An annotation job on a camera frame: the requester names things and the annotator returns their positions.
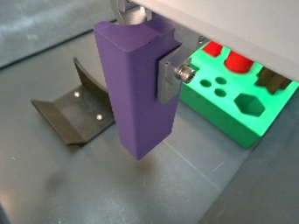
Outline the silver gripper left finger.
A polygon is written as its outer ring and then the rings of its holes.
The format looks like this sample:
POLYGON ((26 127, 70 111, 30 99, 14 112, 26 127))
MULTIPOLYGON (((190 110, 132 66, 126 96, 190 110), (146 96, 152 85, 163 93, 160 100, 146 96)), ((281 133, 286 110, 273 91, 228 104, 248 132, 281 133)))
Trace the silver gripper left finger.
POLYGON ((110 3, 120 25, 138 25, 147 21, 146 8, 132 0, 110 0, 110 3))

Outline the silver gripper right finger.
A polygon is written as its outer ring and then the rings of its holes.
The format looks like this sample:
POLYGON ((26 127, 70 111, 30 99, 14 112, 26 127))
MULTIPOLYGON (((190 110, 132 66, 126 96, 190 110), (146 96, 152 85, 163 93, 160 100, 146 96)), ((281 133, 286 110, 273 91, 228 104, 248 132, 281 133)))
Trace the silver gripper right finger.
POLYGON ((182 45, 175 48, 159 61, 158 99, 166 104, 180 92, 182 84, 190 83, 196 74, 191 65, 192 51, 182 45))

